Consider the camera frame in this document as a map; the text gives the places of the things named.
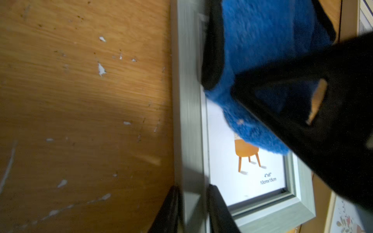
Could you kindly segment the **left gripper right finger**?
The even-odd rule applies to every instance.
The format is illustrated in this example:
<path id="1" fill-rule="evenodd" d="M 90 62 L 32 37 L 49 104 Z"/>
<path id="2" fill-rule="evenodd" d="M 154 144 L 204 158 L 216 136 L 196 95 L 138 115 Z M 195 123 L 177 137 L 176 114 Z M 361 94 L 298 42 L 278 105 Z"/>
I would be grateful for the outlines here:
<path id="1" fill-rule="evenodd" d="M 207 211 L 212 233 L 240 233 L 217 186 L 207 189 Z"/>

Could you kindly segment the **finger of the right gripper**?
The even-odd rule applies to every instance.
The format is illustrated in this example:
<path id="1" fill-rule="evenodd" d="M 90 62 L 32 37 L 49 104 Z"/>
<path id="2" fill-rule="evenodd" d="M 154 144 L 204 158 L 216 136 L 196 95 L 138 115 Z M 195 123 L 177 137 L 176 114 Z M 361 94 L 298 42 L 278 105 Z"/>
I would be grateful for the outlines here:
<path id="1" fill-rule="evenodd" d="M 257 97 L 277 85 L 325 80 L 311 124 L 276 113 Z M 373 34 L 237 76 L 232 97 L 285 143 L 333 191 L 373 209 Z"/>

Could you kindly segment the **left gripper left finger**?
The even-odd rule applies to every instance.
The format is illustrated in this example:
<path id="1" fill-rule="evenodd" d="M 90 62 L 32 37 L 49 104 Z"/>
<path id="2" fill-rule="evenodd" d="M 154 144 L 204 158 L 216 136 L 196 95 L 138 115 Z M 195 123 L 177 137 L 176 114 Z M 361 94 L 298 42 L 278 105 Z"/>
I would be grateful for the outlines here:
<path id="1" fill-rule="evenodd" d="M 172 186 L 148 233 L 177 233 L 179 221 L 179 188 Z"/>

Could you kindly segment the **light blue picture frame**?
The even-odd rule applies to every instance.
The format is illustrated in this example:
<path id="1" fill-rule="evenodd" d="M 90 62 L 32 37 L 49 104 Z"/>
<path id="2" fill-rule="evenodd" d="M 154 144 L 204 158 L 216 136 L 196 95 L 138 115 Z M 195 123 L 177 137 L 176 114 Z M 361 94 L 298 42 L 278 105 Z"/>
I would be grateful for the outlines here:
<path id="1" fill-rule="evenodd" d="M 171 1 L 174 168 L 186 233 L 210 232 L 208 120 L 198 80 L 205 7 L 204 1 Z M 284 159 L 287 191 L 232 211 L 242 232 L 284 233 L 316 216 L 311 170 L 294 153 Z"/>

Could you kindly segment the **blue microfiber cloth black trim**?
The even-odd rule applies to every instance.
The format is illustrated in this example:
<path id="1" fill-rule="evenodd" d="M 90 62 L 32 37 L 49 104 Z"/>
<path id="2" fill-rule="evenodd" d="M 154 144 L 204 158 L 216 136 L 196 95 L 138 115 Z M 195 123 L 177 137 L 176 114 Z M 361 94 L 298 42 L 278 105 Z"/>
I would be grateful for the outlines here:
<path id="1" fill-rule="evenodd" d="M 285 155 L 289 148 L 231 96 L 236 76 L 322 50 L 336 32 L 319 1 L 210 1 L 201 83 L 244 141 Z"/>

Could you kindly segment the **cream white picture frame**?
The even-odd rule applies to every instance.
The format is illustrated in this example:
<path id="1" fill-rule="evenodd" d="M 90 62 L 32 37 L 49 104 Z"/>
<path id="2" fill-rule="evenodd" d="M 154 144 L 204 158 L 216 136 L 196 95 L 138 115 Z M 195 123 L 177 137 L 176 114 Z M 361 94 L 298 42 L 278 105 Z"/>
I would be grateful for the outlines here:
<path id="1" fill-rule="evenodd" d="M 331 193 L 326 213 L 324 233 L 371 233 L 373 215 Z"/>

